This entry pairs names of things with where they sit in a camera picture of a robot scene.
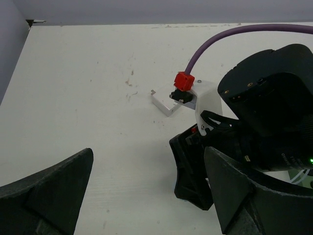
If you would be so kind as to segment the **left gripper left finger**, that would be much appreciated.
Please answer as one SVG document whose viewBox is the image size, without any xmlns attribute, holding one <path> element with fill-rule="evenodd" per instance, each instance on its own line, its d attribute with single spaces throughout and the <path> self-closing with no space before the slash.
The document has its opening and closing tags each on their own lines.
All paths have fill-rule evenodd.
<svg viewBox="0 0 313 235">
<path fill-rule="evenodd" d="M 72 235 L 93 165 L 85 148 L 0 188 L 2 235 Z"/>
</svg>

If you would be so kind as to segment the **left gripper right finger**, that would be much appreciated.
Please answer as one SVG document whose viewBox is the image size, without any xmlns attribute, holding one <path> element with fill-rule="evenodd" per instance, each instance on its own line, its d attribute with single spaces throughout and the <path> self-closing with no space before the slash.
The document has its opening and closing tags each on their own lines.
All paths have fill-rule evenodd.
<svg viewBox="0 0 313 235">
<path fill-rule="evenodd" d="M 206 172 L 224 235 L 311 235 L 313 191 L 245 167 L 213 147 Z"/>
</svg>

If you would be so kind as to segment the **white charger plug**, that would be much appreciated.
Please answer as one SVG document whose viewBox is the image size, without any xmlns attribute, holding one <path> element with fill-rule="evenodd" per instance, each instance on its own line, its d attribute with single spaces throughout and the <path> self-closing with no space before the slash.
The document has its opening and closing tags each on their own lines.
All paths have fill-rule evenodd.
<svg viewBox="0 0 313 235">
<path fill-rule="evenodd" d="M 170 98 L 173 90 L 171 86 L 163 86 L 158 90 L 151 90 L 152 103 L 167 117 L 170 117 L 181 107 L 181 105 Z"/>
</svg>

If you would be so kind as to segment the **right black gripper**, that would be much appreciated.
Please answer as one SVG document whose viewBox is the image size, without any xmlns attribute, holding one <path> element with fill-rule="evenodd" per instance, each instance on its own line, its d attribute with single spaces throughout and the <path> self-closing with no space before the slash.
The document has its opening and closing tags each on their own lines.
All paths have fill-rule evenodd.
<svg viewBox="0 0 313 235">
<path fill-rule="evenodd" d="M 238 162 L 261 171 L 313 166 L 313 54 L 302 44 L 249 56 L 220 81 L 218 94 L 236 118 L 212 111 L 204 138 Z"/>
</svg>

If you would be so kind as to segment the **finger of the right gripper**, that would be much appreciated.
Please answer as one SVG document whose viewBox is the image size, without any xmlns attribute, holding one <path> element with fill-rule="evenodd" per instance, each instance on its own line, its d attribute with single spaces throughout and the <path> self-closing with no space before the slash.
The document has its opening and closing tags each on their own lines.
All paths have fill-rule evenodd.
<svg viewBox="0 0 313 235">
<path fill-rule="evenodd" d="M 169 145 L 177 166 L 175 196 L 207 211 L 213 205 L 213 198 L 206 180 L 201 138 L 198 128 L 190 127 L 170 139 Z"/>
</svg>

